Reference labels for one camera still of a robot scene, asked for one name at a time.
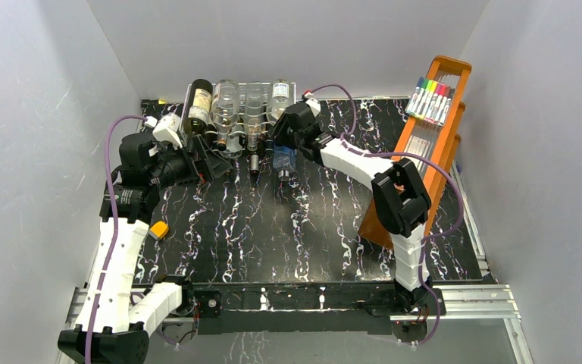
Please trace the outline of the clear ribbed glass bottle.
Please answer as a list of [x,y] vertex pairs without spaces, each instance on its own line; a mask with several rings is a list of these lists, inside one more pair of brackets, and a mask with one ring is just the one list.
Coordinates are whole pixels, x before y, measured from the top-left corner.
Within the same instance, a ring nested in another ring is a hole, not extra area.
[[246,132],[246,146],[251,152],[258,148],[261,135],[262,112],[264,107],[264,87],[260,82],[251,82],[246,85],[244,105],[244,125]]

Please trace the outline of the clear labelled glass bottle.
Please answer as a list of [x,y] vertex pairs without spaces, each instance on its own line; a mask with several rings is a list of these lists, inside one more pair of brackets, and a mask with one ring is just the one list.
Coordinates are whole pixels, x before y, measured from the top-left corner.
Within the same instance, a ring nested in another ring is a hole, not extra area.
[[266,120],[275,124],[286,108],[294,103],[293,85],[284,79],[273,81],[268,90]]

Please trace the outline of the blue square glass bottle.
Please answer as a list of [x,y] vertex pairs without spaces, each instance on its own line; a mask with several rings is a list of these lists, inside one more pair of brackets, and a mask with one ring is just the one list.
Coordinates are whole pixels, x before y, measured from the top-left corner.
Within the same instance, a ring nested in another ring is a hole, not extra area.
[[287,182],[296,171],[296,151],[286,146],[274,145],[272,165],[281,182]]

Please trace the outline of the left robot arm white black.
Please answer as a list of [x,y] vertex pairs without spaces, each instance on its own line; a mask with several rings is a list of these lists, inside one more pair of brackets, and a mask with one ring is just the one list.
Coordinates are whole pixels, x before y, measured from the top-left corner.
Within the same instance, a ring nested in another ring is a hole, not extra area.
[[163,190],[210,182],[232,164],[201,136],[192,151],[158,142],[149,133],[125,136],[120,165],[106,184],[100,209],[100,242],[86,298],[74,326],[58,336],[58,349],[76,363],[143,363],[149,338],[170,315],[199,307],[192,282],[165,275],[131,302],[139,253]]

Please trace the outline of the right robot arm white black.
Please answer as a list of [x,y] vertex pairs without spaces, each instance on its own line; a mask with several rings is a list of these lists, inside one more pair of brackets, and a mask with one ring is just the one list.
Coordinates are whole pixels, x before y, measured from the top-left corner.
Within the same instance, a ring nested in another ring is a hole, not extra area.
[[431,290],[423,254],[432,203],[424,182],[411,159],[376,157],[322,131],[316,121],[318,112],[319,106],[310,102],[287,107],[271,137],[277,145],[344,173],[372,192],[377,220],[389,234],[396,260],[393,308],[415,314],[425,306]]

